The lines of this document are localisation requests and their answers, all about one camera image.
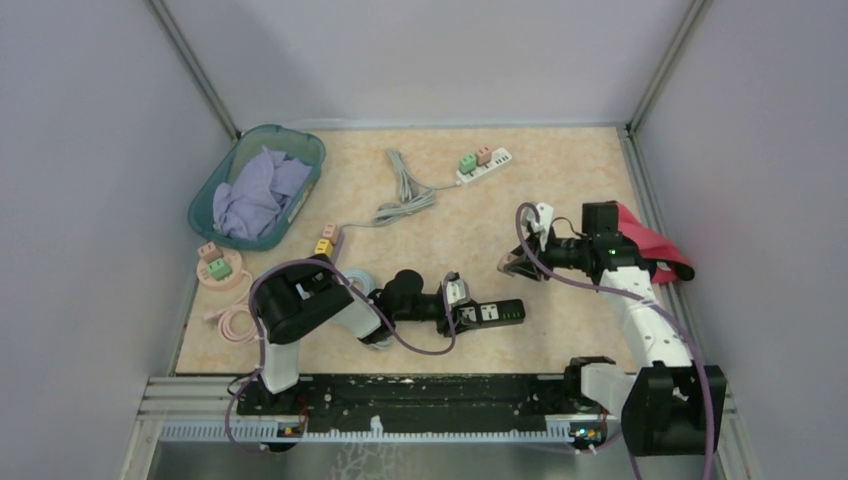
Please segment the black power strip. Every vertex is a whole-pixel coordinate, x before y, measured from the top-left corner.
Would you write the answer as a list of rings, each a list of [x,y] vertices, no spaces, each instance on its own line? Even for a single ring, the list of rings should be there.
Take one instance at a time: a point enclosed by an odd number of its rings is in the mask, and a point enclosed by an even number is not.
[[[526,319],[524,303],[520,299],[487,303],[470,302],[459,307],[457,315],[457,331],[518,325]]]

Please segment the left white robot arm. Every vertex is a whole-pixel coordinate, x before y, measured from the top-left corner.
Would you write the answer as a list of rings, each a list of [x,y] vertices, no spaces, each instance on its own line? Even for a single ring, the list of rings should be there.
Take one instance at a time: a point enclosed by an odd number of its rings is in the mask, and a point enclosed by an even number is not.
[[[422,289],[417,272],[402,270],[383,289],[366,294],[323,254],[266,271],[248,294],[259,332],[263,404],[277,414],[297,406],[300,341],[327,322],[342,325],[365,345],[380,345],[398,336],[399,321],[440,321],[455,342],[458,310],[471,302],[466,282],[450,272],[435,294]]]

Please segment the white power strip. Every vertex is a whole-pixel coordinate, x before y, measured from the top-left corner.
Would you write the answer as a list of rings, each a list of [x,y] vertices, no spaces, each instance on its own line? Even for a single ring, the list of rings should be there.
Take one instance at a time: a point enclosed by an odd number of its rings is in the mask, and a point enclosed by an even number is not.
[[[493,154],[491,161],[482,167],[477,166],[477,168],[473,172],[462,175],[456,170],[457,182],[460,185],[468,185],[472,182],[482,179],[485,176],[488,176],[489,174],[492,174],[497,169],[505,167],[506,165],[510,164],[514,159],[513,155],[505,148],[497,148],[492,150],[492,152]]]

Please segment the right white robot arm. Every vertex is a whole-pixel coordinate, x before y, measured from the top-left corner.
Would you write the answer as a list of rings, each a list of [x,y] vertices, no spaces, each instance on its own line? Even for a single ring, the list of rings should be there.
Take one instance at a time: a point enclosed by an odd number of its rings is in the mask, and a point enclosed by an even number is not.
[[[520,204],[520,243],[502,271],[536,281],[560,280],[561,269],[584,273],[586,281],[567,285],[602,294],[638,366],[629,375],[606,358],[573,360],[573,378],[563,385],[567,406],[588,412],[599,404],[618,417],[633,456],[714,455],[727,379],[720,367],[705,363],[691,334],[658,303],[653,289],[677,273],[689,280],[693,270],[647,255],[640,224],[616,201],[583,204],[581,230],[572,237],[558,236],[554,223],[551,206]]]

